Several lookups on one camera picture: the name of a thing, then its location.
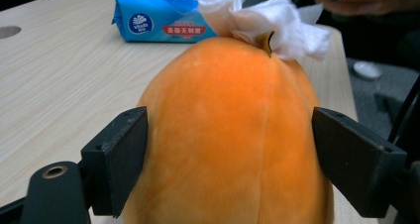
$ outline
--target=blue package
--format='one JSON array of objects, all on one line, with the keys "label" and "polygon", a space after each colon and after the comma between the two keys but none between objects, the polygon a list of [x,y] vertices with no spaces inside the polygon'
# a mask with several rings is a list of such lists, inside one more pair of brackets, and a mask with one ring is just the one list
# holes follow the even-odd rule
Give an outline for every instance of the blue package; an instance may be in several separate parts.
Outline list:
[{"label": "blue package", "polygon": [[196,43],[216,34],[197,0],[116,0],[113,24],[127,42]]}]

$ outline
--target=wooden table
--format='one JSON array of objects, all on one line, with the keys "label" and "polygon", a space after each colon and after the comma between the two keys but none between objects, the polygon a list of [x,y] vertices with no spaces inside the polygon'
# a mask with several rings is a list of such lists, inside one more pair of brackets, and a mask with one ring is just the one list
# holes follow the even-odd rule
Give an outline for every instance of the wooden table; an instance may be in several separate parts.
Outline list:
[{"label": "wooden table", "polygon": [[[30,176],[80,150],[191,45],[128,44],[111,25],[114,0],[37,0],[0,12],[0,206],[26,195]],[[340,33],[323,61],[301,61],[322,105],[356,119]],[[92,217],[94,223],[119,223]],[[362,219],[336,191],[336,223]]]}]

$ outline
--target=round hole on table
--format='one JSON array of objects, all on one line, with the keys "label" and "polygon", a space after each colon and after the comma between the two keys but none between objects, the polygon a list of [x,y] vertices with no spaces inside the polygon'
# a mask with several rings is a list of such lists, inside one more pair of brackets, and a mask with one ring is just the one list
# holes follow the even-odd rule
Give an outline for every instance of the round hole on table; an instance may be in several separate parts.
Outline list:
[{"label": "round hole on table", "polygon": [[55,177],[61,176],[66,171],[67,171],[66,166],[52,167],[43,172],[43,178],[55,178]]},{"label": "round hole on table", "polygon": [[10,38],[21,31],[22,29],[17,26],[0,27],[0,39]]}]

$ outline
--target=pumpkin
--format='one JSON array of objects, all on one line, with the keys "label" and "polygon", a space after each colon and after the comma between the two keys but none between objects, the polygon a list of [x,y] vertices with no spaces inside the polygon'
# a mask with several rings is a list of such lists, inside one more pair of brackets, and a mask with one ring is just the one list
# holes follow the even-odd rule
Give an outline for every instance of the pumpkin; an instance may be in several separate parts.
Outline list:
[{"label": "pumpkin", "polygon": [[332,185],[300,64],[231,38],[189,48],[149,84],[144,169],[126,223],[332,223]]}]

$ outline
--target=tissue paper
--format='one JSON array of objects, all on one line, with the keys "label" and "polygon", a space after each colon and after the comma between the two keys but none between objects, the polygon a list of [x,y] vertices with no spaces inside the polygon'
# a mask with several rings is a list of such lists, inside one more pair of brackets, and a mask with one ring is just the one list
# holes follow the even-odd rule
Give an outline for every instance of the tissue paper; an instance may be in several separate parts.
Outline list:
[{"label": "tissue paper", "polygon": [[271,50],[283,59],[323,58],[330,31],[316,26],[321,5],[297,9],[290,0],[268,0],[243,8],[245,0],[198,0],[198,10],[221,37],[233,37],[258,46],[256,37],[273,31]]}]

